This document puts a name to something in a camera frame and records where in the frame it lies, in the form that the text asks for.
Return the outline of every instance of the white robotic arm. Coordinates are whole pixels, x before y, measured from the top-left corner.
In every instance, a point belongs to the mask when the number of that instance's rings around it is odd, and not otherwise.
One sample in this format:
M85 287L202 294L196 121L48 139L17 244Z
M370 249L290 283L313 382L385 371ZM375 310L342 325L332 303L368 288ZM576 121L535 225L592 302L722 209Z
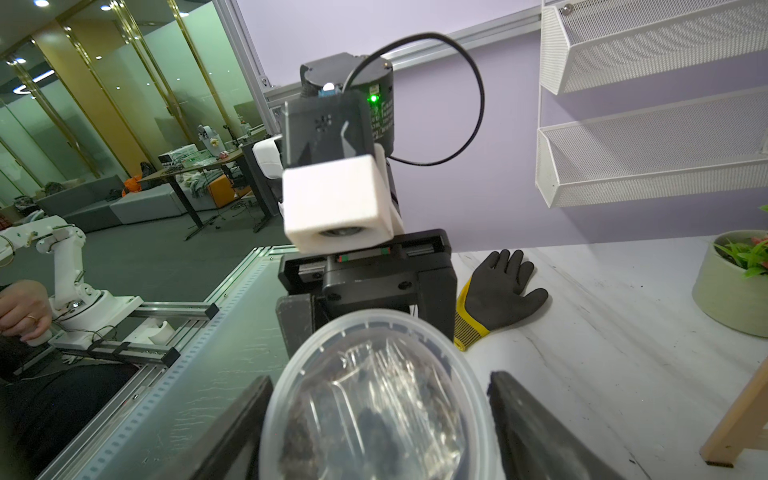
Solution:
M114 327L142 303L139 296L112 296L107 290L96 290L83 281L82 248L85 233L61 217L36 220L0 232L0 262L12 257L18 248L36 242L40 253L53 253L55 291L51 297L54 320L62 332L50 344L62 349L87 349L106 327ZM28 342L38 345L50 334Z
M61 217L48 217L3 230L7 244L0 250L0 262L19 248L37 241L40 253L54 254L55 292L51 297L54 317L69 317L95 303L101 292L84 283L83 254L85 234Z

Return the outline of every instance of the person's hand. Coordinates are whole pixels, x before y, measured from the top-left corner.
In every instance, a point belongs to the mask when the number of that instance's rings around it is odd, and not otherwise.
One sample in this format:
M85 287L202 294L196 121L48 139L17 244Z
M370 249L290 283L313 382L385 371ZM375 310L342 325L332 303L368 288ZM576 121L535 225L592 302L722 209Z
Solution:
M496 329L529 317L547 301L543 288L522 296L534 265L516 250L491 252L475 269L456 303L454 344L461 351Z
M38 338L53 321L45 287L33 280L19 280L0 291L0 331L21 335L22 342Z

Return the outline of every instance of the clear plastic lid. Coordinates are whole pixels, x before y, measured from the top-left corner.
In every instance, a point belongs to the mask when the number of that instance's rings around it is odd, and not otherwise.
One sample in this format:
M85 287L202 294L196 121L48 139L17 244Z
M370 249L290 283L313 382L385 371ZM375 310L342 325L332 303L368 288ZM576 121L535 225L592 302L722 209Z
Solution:
M461 353L395 310L333 320L277 382L261 436L264 480L485 480L496 452L485 393Z

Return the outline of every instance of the person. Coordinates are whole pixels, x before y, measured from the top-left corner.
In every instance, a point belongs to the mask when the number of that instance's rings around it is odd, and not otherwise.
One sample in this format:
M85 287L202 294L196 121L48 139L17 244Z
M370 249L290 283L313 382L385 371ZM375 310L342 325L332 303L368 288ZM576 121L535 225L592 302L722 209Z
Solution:
M22 342L40 337L53 321L45 287L19 280L0 287L0 371L18 365ZM3 478L34 478L136 373L132 365L103 363L0 386Z

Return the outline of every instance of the work glove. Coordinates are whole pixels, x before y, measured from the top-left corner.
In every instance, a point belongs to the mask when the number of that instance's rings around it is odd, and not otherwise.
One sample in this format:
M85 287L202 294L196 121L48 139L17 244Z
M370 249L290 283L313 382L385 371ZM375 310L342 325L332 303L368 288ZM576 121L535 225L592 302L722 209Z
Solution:
M538 288L522 296L534 265L522 262L516 250L491 252L475 269L456 302L453 343L461 351L496 329L529 317L547 301L549 293Z

